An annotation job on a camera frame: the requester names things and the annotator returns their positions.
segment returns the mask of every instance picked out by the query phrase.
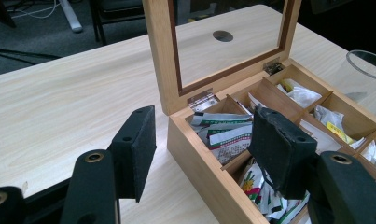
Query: wooden frame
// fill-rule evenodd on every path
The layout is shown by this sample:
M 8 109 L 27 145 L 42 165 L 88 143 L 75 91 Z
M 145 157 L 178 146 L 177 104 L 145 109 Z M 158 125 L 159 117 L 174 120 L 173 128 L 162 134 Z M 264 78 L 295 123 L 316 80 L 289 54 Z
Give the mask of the wooden frame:
M 266 62 L 276 58 L 279 58 L 280 61 L 287 59 L 295 33 L 301 0 L 285 1 L 285 14 L 282 19 L 278 48 L 218 71 L 209 78 L 199 80 L 186 87 L 182 87 L 180 77 L 173 1 L 144 0 L 143 3 L 161 105 L 163 112 L 166 115 L 171 115 L 187 106 L 188 99 L 200 92 L 209 89 L 212 89 L 213 92 L 222 91 L 228 86 L 262 71 L 263 64 Z

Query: glass lid panel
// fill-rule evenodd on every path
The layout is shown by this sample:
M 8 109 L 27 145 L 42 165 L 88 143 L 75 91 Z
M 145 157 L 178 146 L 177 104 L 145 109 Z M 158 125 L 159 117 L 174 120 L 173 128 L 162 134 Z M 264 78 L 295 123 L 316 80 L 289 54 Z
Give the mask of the glass lid panel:
M 278 48 L 284 0 L 175 3 L 182 87 Z

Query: green packet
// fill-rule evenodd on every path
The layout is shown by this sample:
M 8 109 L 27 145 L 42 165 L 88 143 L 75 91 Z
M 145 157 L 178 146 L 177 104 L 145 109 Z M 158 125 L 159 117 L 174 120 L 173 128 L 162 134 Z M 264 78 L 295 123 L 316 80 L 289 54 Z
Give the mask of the green packet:
M 240 155 L 251 144 L 252 123 L 209 136 L 209 149 L 222 165 Z
M 212 124 L 221 123 L 243 123 L 251 119 L 250 115 L 238 115 L 238 114 L 211 114 L 211 113 L 194 113 L 191 121 L 192 126 L 208 127 Z
M 243 123 L 220 123 L 220 124 L 212 124 L 209 127 L 205 127 L 200 129 L 197 132 L 197 135 L 201 138 L 201 140 L 209 147 L 209 139 L 211 135 L 217 133 L 225 133 L 231 131 L 233 129 L 241 128 L 243 126 L 252 125 L 252 122 L 243 122 Z

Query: box lid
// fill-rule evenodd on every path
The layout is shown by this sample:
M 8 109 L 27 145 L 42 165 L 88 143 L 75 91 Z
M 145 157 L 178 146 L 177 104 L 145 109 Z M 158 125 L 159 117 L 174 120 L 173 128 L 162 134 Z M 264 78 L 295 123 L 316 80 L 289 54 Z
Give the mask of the box lid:
M 279 1 L 283 13 L 251 4 L 175 27 L 182 10 L 174 3 L 185 4 L 190 13 L 194 1 L 143 0 L 163 112 L 171 115 L 200 93 L 217 93 L 263 71 L 270 61 L 286 60 L 301 0 Z

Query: patterned packet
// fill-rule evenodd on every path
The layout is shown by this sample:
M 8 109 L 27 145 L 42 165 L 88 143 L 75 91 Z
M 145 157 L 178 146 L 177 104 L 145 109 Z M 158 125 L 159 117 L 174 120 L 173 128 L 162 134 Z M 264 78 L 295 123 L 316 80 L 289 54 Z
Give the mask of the patterned packet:
M 201 138 L 201 140 L 209 147 L 209 139 L 210 136 L 217 133 L 225 133 L 231 131 L 233 129 L 241 128 L 243 126 L 252 125 L 252 122 L 244 122 L 244 123 L 232 123 L 232 124 L 212 124 L 207 128 L 203 128 L 197 132 L 197 135 Z
M 251 144 L 252 124 L 225 133 L 210 135 L 209 149 L 222 165 L 245 151 Z
M 278 220 L 277 224 L 289 223 L 309 201 L 310 193 L 306 191 L 306 195 L 302 200 L 288 200 L 287 209 L 284 215 Z
M 271 212 L 269 205 L 272 203 L 270 197 L 270 189 L 272 187 L 265 181 L 260 189 L 260 193 L 255 199 L 261 214 L 269 214 Z
M 220 123 L 243 123 L 251 119 L 250 115 L 238 114 L 210 114 L 210 113 L 194 113 L 191 121 L 192 126 L 208 127 L 212 124 Z
M 252 159 L 249 163 L 247 171 L 244 174 L 243 180 L 240 183 L 240 187 L 243 192 L 248 196 L 248 198 L 254 203 L 255 199 L 260 193 L 260 189 L 263 185 L 264 178 L 263 174 L 255 162 Z

